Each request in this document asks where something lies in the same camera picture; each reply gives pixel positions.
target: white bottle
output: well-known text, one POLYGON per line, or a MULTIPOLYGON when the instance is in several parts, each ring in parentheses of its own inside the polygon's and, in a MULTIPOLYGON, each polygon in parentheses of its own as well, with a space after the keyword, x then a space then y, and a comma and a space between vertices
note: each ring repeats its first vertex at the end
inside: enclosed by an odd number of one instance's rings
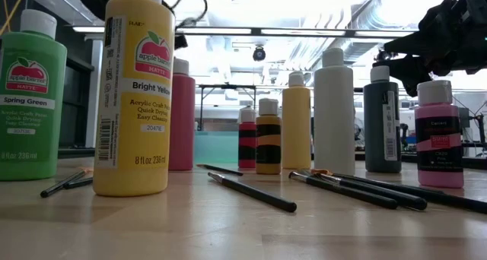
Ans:
POLYGON ((343 51, 323 52, 323 68, 314 72, 314 167, 355 174, 353 71, 343 51))

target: paint bottle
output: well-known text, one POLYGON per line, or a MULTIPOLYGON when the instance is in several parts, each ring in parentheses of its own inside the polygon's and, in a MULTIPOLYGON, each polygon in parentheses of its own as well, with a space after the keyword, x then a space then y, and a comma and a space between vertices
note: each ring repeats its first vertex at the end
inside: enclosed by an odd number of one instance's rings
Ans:
POLYGON ((169 170, 191 170, 193 168, 195 90, 195 80, 189 76, 188 61, 174 58, 169 170))
POLYGON ((289 75, 288 85, 282 91, 282 168, 310 169, 310 90, 300 71, 289 75))
POLYGON ((451 105, 451 83, 428 81, 418 84, 418 97, 415 128, 419 183, 461 188, 463 168, 460 119, 458 107, 451 105))
POLYGON ((238 126, 238 167, 256 168, 257 125, 256 111, 250 107, 240 109, 238 126))
POLYGON ((343 51, 323 52, 323 68, 314 72, 314 167, 355 174, 353 70, 343 51))
POLYGON ((277 100, 259 100, 259 117, 256 121, 256 172, 259 174, 281 173, 281 119, 277 115, 277 100))
POLYGON ((133 196, 167 187, 174 15, 161 0, 109 0, 94 191, 133 196))
POLYGON ((57 21, 26 9, 21 32, 2 37, 0 58, 0 180, 56 174, 66 48, 57 21))
POLYGON ((389 81, 389 67, 372 68, 371 83, 364 86, 365 169, 369 172, 401 171, 398 103, 399 88, 389 81))

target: blue container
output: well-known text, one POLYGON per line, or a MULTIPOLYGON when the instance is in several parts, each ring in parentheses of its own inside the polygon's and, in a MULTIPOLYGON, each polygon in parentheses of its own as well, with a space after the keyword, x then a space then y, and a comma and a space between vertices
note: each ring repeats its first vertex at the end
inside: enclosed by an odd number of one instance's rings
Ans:
POLYGON ((194 162, 237 163, 238 132, 196 132, 194 162))

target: ceiling light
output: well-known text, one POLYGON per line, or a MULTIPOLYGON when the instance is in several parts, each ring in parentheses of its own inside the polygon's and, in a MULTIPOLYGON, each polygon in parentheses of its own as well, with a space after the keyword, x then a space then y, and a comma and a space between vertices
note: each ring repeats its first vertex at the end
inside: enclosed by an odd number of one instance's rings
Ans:
POLYGON ((73 30, 79 33, 103 33, 105 27, 73 27, 73 30))
POLYGON ((250 35, 250 28, 182 27, 177 32, 185 35, 250 35))
POLYGON ((316 29, 262 29, 264 35, 287 36, 345 36, 344 30, 316 30, 316 29))
POLYGON ((394 31, 394 30, 358 30, 355 31, 356 37, 376 37, 376 38, 391 38, 396 39, 402 36, 408 36, 415 31, 394 31))

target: wooden table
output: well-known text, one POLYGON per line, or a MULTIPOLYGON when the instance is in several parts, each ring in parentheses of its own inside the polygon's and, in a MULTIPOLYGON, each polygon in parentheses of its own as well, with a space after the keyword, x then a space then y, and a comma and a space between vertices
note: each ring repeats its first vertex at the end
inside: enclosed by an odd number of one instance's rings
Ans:
MULTIPOLYGON (((60 160, 56 180, 92 162, 60 160)), ((135 198, 96 196, 88 186, 42 199, 54 179, 0 182, 0 259, 487 259, 487 215, 434 204, 391 211, 287 175, 239 179, 295 201, 295 214, 227 189, 201 169, 171 173, 166 191, 135 198)), ((357 162, 357 175, 418 184, 415 164, 379 175, 357 162)), ((487 174, 465 177, 464 190, 447 192, 487 201, 487 174)))

